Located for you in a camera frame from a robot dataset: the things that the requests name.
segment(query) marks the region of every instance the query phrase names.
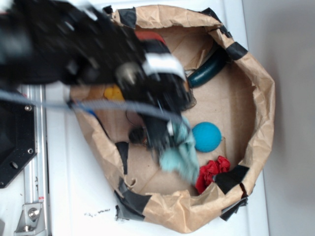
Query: light blue cloth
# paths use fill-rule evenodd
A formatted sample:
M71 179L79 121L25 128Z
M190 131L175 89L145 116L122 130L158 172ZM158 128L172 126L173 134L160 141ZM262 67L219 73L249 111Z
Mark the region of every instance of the light blue cloth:
M199 162L195 149L195 139L188 120L173 123L176 147L167 149L159 159L163 171L177 171L182 179L195 184L199 176Z

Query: yellow object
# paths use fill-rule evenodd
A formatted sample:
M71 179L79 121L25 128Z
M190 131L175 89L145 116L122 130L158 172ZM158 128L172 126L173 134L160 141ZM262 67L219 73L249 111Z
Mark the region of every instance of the yellow object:
M104 97L108 100L124 101L122 91L117 85L106 88L104 91Z

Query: red cloth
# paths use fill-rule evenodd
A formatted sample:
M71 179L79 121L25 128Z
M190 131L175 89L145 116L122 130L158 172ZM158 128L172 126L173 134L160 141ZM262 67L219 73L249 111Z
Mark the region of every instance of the red cloth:
M219 156L217 161L209 161L207 165L200 167L199 177L196 182L196 189L201 194L213 182L213 176L228 172L230 169L230 162L223 156Z

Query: gray cable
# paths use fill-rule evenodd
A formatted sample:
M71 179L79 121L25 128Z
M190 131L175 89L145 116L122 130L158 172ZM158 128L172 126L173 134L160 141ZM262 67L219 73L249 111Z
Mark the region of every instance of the gray cable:
M40 102L36 100L29 100L22 96L19 93L9 92L0 89L0 99L10 102L16 102L21 104L32 104L35 106L43 106L45 108L53 108L53 109L63 109L63 110L123 110L123 111L134 111L137 113L141 113L148 116L157 117L163 120L172 120L173 122L182 122L181 115L177 115L175 113L161 110L152 105L141 103L141 102L133 102L133 101L125 101L125 102L113 102L105 99L100 100L90 100L80 102L78 104L71 104L68 106L65 103L53 103L53 102Z

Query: brown paper bag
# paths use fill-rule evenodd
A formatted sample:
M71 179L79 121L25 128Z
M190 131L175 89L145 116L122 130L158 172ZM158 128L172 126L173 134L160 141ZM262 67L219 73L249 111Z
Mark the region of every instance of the brown paper bag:
M136 30L158 32L185 70L198 68L214 41L233 59L212 80L193 90L197 104L183 113L192 127L208 121L218 126L223 136L216 150L198 153L200 166L219 155L231 162L231 171L217 175L201 195L177 173L163 172L145 147L128 143L128 132L139 121L135 114L96 111L102 125L91 115L77 114L85 139L115 191L118 216L182 233L193 232L218 216L227 219L233 213L231 207L246 203L270 154L274 81L234 42L210 9L199 13L152 5L118 10L113 20ZM104 90L105 86L72 88L71 96L99 99Z

